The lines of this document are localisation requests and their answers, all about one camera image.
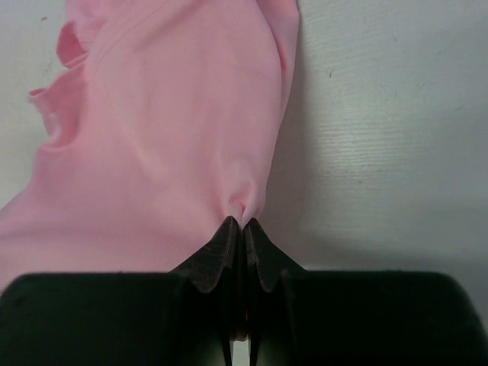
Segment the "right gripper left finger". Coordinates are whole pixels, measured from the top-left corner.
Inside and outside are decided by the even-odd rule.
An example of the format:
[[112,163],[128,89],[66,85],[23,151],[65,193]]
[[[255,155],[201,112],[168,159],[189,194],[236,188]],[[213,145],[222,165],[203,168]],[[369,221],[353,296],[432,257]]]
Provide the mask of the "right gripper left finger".
[[3,365],[229,365],[239,226],[169,272],[36,273],[1,296]]

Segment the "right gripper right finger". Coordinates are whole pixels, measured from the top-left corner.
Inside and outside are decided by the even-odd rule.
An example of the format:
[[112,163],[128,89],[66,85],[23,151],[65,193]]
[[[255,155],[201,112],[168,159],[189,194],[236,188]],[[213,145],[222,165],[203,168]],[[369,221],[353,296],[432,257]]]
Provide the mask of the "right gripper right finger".
[[465,290],[428,271],[308,271],[257,220],[243,231],[253,365],[485,365]]

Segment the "pink t shirt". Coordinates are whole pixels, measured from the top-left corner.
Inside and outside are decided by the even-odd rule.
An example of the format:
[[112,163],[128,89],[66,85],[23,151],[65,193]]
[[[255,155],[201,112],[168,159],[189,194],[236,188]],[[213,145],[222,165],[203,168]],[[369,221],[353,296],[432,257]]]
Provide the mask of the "pink t shirt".
[[1,211],[1,286],[170,271],[262,211],[291,91],[294,1],[69,1],[47,141]]

